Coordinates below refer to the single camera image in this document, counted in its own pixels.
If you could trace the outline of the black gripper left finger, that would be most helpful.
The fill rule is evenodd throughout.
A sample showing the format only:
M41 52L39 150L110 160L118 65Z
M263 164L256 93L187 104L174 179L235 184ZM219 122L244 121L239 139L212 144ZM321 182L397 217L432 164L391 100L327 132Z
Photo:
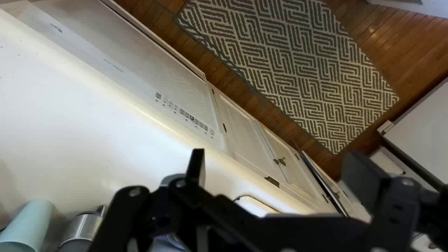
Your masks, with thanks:
M88 252L146 252L155 240L176 237L190 252L205 252L195 214L198 186L127 186L114 193Z

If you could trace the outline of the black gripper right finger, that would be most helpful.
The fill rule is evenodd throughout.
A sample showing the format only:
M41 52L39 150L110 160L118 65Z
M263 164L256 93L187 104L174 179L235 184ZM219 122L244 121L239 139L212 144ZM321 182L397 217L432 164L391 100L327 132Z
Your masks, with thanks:
M342 158L341 181L370 214L369 252L414 252L412 235L424 234L448 249L448 191L428 191L408 177L390 177L361 153Z

